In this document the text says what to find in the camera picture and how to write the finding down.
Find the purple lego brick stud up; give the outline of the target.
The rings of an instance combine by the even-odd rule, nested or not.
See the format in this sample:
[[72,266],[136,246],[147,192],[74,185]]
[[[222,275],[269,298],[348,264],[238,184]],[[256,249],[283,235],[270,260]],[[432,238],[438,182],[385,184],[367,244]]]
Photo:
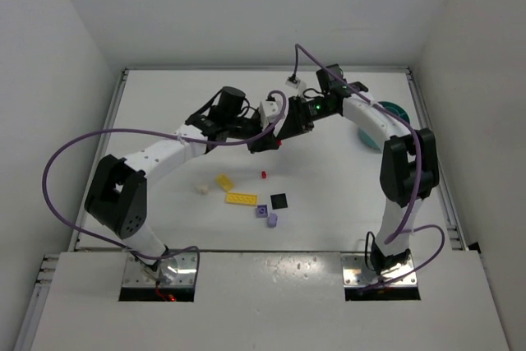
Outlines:
[[266,218],[269,215],[267,205],[257,205],[256,206],[256,217],[257,218]]

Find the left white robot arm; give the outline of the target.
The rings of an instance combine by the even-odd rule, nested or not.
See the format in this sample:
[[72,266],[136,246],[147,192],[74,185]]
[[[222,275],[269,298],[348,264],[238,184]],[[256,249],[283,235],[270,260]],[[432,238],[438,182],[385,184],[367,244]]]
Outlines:
[[154,144],[122,158],[104,156],[91,181],[85,210],[110,229],[144,266],[155,268],[167,258],[168,248],[146,223],[150,187],[217,146],[251,145],[271,137],[286,113],[287,100],[276,101],[276,94],[271,91],[253,116],[245,118],[245,93],[225,86],[174,133],[162,135]]

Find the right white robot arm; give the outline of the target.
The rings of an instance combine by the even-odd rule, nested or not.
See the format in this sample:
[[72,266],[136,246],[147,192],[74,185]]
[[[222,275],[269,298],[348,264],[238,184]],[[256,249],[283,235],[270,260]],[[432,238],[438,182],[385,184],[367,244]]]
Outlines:
[[369,266],[380,275],[405,263],[409,235],[423,201],[440,181],[436,139],[428,128],[417,130],[374,99],[360,81],[348,82],[339,65],[319,69],[320,94],[308,99],[306,84],[291,75],[287,85],[297,93],[288,100],[278,138],[309,132],[315,121],[339,114],[363,130],[381,150],[381,190],[385,209],[369,252]]

